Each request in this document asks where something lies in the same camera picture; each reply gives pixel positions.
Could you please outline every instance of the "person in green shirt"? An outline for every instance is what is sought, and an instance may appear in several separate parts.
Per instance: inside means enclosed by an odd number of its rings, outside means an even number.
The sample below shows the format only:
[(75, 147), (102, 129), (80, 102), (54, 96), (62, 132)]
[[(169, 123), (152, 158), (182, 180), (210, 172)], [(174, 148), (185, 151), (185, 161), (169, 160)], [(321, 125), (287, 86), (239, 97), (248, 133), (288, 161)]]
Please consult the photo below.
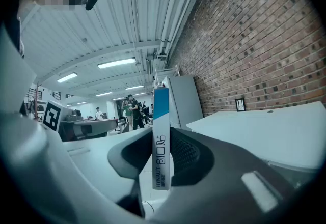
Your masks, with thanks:
[(132, 131), (132, 129), (133, 129), (132, 111), (130, 110), (132, 105), (129, 104), (127, 100), (124, 100), (122, 103), (122, 107), (126, 111), (126, 117), (127, 117), (128, 123), (129, 123), (129, 131)]

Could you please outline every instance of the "white table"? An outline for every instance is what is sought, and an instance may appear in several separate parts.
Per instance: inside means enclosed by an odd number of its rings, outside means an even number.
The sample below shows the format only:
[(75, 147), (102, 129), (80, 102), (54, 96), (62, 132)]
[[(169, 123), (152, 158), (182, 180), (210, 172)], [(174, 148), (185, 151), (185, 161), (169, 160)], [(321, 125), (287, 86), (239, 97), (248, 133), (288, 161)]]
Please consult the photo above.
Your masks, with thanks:
[(220, 111), (187, 127), (282, 167), (314, 171), (325, 159), (326, 109), (321, 102), (271, 110)]

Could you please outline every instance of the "person in white shirt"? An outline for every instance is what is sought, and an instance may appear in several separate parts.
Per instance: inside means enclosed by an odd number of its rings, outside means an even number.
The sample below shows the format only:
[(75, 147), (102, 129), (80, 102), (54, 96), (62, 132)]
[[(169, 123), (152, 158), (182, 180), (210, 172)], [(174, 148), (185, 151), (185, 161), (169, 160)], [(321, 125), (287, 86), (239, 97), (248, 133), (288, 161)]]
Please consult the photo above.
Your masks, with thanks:
[(100, 108), (97, 107), (96, 108), (96, 113), (95, 113), (95, 119), (98, 119), (98, 120), (103, 120), (103, 113), (100, 111)]

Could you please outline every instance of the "beige pants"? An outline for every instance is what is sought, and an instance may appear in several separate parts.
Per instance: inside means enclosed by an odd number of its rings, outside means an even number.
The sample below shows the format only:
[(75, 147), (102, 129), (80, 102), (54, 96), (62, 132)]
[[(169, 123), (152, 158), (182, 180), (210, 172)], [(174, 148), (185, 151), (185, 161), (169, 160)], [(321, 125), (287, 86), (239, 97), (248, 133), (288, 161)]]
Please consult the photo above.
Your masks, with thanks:
[(132, 116), (127, 116), (127, 119), (129, 123), (129, 131), (132, 131), (133, 129)]

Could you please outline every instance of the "brick wall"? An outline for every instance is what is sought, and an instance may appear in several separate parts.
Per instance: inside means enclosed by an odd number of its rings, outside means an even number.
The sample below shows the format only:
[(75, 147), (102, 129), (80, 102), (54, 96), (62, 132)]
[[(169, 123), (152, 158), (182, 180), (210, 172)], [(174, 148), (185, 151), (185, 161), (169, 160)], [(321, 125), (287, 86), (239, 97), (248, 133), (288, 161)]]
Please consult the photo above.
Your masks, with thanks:
[(326, 104), (326, 36), (310, 0), (197, 0), (168, 65), (193, 75), (205, 116)]

